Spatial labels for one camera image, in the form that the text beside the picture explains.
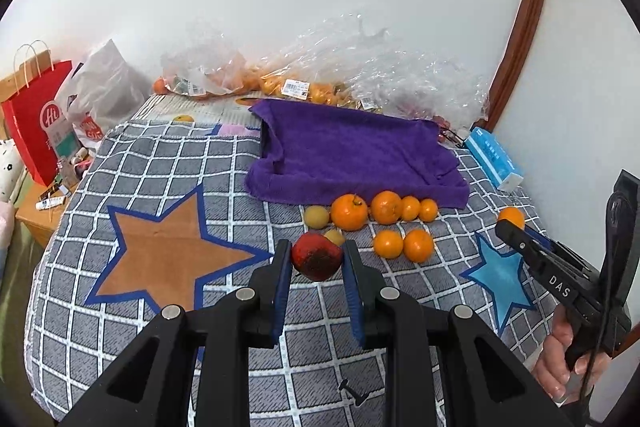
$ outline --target silver screw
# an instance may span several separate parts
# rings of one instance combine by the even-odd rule
[[[380,290],[380,296],[388,301],[395,301],[400,296],[400,292],[393,286],[385,286]]]
[[[460,319],[470,319],[474,314],[474,311],[464,304],[459,304],[453,308],[453,312],[456,314],[456,317]]]
[[[236,292],[236,298],[240,301],[248,301],[255,297],[255,291],[253,288],[240,288]]]
[[[176,306],[175,304],[169,304],[162,308],[162,317],[166,318],[168,321],[174,319],[180,315],[180,306]]]

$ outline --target bag handle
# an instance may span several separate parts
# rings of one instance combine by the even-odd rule
[[[33,48],[33,46],[31,44],[23,44],[21,45],[16,51],[15,51],[15,55],[14,55],[14,82],[15,82],[15,92],[18,93],[20,92],[20,87],[18,87],[18,77],[16,75],[16,71],[15,71],[15,59],[18,56],[18,52],[20,52],[20,50],[24,47],[27,48],[31,48],[31,51],[33,52],[33,54],[36,56],[36,67],[38,68],[38,76],[40,76],[42,73],[40,71],[40,65],[38,63],[38,54],[36,53],[36,50]],[[28,51],[24,54],[24,58],[27,58],[27,53],[29,53]],[[24,83],[27,85],[27,87],[29,87],[29,79],[27,77],[27,68],[23,68],[24,69]]]
[[[42,44],[44,44],[46,51],[49,52],[49,62],[51,63],[51,71],[55,71],[56,67],[53,65],[53,58],[51,57],[51,48],[49,48],[49,46],[45,41],[41,41],[40,39],[35,39],[30,45],[33,46],[36,42],[42,42]],[[38,63],[38,55],[36,55],[36,64],[37,63]]]

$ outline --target red fruit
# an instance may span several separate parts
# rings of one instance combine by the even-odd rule
[[[342,264],[342,250],[324,235],[306,232],[293,245],[291,262],[308,279],[326,281]]]

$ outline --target purple towel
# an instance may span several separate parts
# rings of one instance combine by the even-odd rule
[[[262,100],[252,111],[266,124],[262,158],[245,181],[259,200],[331,204],[353,193],[369,203],[392,190],[440,207],[466,205],[469,185],[431,121],[287,100]]]

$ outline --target red shopping bag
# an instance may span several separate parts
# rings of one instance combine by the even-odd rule
[[[47,111],[43,108],[53,100],[71,72],[71,60],[52,64],[40,75],[26,82],[11,98],[2,102],[7,127],[14,138],[18,152],[33,180],[48,186],[58,172],[56,152],[52,149],[44,128]]]

